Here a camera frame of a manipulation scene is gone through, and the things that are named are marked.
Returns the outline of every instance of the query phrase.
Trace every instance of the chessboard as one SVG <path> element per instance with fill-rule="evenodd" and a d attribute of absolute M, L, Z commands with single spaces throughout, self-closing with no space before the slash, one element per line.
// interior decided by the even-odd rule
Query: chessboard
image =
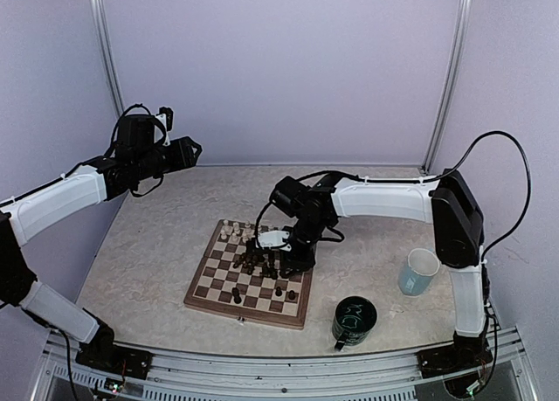
<path fill-rule="evenodd" d="M 276 327 L 303 329 L 307 316 L 308 299 L 313 271 L 295 274 L 286 279 L 262 277 L 262 266 L 255 266 L 252 274 L 242 264 L 235 268 L 245 253 L 245 237 L 254 234 L 254 225 L 238 223 L 238 235 L 224 234 L 224 225 L 234 221 L 220 220 L 210 243 L 198 265 L 184 298 L 188 308 L 211 314 L 228 316 L 241 321 L 254 321 Z M 262 232 L 270 228 L 262 225 Z M 276 267 L 279 268 L 279 250 Z M 233 297 L 233 288 L 240 293 L 240 302 Z"/>

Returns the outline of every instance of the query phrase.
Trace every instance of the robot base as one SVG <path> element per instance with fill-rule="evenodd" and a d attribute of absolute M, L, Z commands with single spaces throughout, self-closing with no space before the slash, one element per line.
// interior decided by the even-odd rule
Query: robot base
<path fill-rule="evenodd" d="M 114 346 L 113 354 L 107 361 L 91 357 L 87 351 L 82 350 L 76 356 L 76 363 L 119 376 L 145 380 L 151 366 L 151 358 L 152 354 L 145 350 Z"/>
<path fill-rule="evenodd" d="M 419 369 L 423 378 L 477 368 L 493 361 L 485 333 L 479 337 L 454 334 L 453 340 L 454 344 L 418 352 Z"/>

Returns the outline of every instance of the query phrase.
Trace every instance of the plastic cup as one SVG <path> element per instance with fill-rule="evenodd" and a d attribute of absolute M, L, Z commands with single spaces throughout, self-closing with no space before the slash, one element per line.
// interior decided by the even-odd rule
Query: plastic cup
<path fill-rule="evenodd" d="M 424 248 L 411 250 L 398 276 L 398 286 L 406 296 L 419 296 L 429 287 L 439 268 L 440 261 L 431 251 Z"/>

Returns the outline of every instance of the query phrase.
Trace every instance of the purple wall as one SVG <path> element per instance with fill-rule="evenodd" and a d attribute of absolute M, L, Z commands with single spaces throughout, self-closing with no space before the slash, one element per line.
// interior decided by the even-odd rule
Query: purple wall
<path fill-rule="evenodd" d="M 422 163 L 459 0 L 104 2 L 125 101 L 201 163 Z"/>
<path fill-rule="evenodd" d="M 495 128 L 514 134 L 533 173 L 525 222 L 489 253 L 492 299 L 504 325 L 518 324 L 542 387 L 559 391 L 559 1 L 473 0 L 466 49 L 439 172 L 470 141 Z M 521 159 L 505 139 L 485 139 L 461 170 L 486 215 L 488 240 L 518 217 L 526 186 Z"/>
<path fill-rule="evenodd" d="M 0 0 L 0 199 L 100 154 L 114 125 L 89 0 Z M 54 225 L 24 248 L 39 278 L 75 299 L 118 202 Z M 24 399 L 47 332 L 0 312 L 0 393 Z"/>

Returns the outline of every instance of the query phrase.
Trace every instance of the table surface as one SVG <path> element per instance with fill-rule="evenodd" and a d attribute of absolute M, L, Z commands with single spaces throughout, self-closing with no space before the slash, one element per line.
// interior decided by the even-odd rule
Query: table surface
<path fill-rule="evenodd" d="M 367 340 L 344 349 L 346 354 L 451 340 L 454 306 L 445 267 L 417 298 L 402 295 L 397 287 L 410 250 L 434 247 L 431 225 L 405 219 L 340 220 L 336 228 L 345 241 L 318 246 L 303 330 L 240 324 L 184 306 L 218 220 L 254 221 L 283 176 L 320 169 L 325 167 L 194 168 L 167 175 L 162 187 L 146 197 L 128 196 L 87 276 L 79 304 L 107 322 L 118 341 L 199 353 L 335 355 L 330 332 L 335 306 L 354 294 L 375 304 L 378 320 Z M 346 170 L 374 177 L 418 176 L 416 169 Z M 263 223 L 281 227 L 293 220 L 271 208 Z"/>

